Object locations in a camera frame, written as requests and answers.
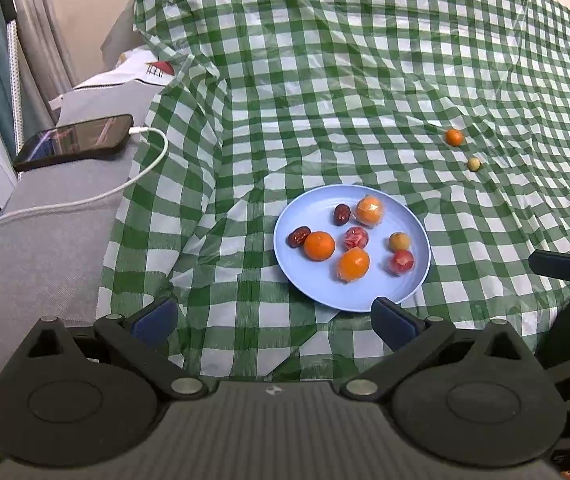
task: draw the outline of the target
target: smartphone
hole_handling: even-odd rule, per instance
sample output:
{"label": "smartphone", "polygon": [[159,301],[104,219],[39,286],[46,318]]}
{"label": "smartphone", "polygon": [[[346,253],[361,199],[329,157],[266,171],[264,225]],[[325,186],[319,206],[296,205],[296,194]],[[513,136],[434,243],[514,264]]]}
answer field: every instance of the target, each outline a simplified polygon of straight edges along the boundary
{"label": "smartphone", "polygon": [[106,158],[127,144],[131,115],[58,126],[31,137],[14,159],[14,170],[29,171],[82,158]]}

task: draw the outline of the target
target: plate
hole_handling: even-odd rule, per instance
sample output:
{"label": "plate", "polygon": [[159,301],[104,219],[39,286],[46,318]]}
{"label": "plate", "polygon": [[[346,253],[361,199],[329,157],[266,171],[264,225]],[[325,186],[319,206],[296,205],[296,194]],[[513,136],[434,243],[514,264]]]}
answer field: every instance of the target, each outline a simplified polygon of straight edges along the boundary
{"label": "plate", "polygon": [[[365,195],[378,198],[384,208],[382,221],[367,228],[369,243],[369,270],[360,280],[344,283],[336,277],[336,263],[345,253],[343,235],[350,227],[362,226],[354,218],[347,224],[334,224],[334,209],[347,204],[354,211]],[[297,227],[306,225],[312,231],[328,232],[336,242],[334,254],[324,262],[313,262],[303,248],[292,249],[287,236]],[[387,241],[392,233],[409,235],[409,250],[414,254],[414,267],[402,276],[393,276],[386,270],[392,252]],[[334,184],[311,189],[287,204],[274,228],[274,252],[285,276],[303,294],[318,303],[348,312],[369,312],[372,301],[385,296],[395,303],[414,294],[430,268],[430,242],[419,219],[407,207],[390,195],[364,186]]]}

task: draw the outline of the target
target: tablecloth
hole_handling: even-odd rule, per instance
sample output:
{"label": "tablecloth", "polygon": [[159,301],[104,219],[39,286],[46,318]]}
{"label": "tablecloth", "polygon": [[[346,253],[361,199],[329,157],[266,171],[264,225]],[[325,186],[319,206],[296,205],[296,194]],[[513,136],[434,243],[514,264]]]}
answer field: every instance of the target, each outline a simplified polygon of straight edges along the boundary
{"label": "tablecloth", "polygon": [[[570,300],[570,283],[527,266],[534,248],[570,252],[569,9],[136,0],[134,23],[175,68],[147,117],[170,149],[118,208],[98,309],[173,291],[172,360],[188,372],[343,378],[389,351],[369,316],[313,303],[276,263],[278,215],[323,184],[383,190],[421,219],[433,264],[410,312],[468,328],[503,317],[533,347]],[[158,149],[141,146],[131,174]]]}

